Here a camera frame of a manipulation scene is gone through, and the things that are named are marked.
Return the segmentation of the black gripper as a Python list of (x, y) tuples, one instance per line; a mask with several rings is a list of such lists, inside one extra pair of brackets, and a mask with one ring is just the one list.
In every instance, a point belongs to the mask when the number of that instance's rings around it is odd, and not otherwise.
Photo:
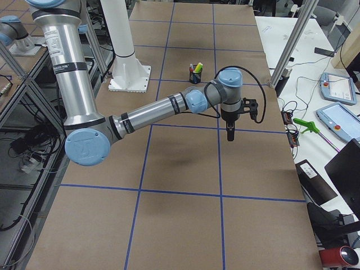
[(235, 121), (239, 118), (241, 100), (220, 105), (221, 118), (226, 121), (227, 140), (233, 141), (235, 136)]

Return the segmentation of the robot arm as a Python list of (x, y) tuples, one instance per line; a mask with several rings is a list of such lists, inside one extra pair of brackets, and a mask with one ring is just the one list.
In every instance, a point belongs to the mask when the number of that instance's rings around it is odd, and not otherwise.
[(7, 15), (1, 17), (1, 43), (14, 56), (35, 56), (44, 38), (31, 36), (17, 16)]
[(245, 106), (241, 95), (242, 74), (225, 67), (204, 87), (189, 87), (120, 116), (98, 112), (82, 51), (78, 29), (84, 20), (83, 1), (29, 1), (31, 15), (46, 39), (65, 105), (64, 124), (68, 158), (82, 166), (103, 162), (112, 144), (126, 135), (181, 113), (202, 115), (217, 105), (226, 122), (228, 140), (234, 139), (235, 121)]

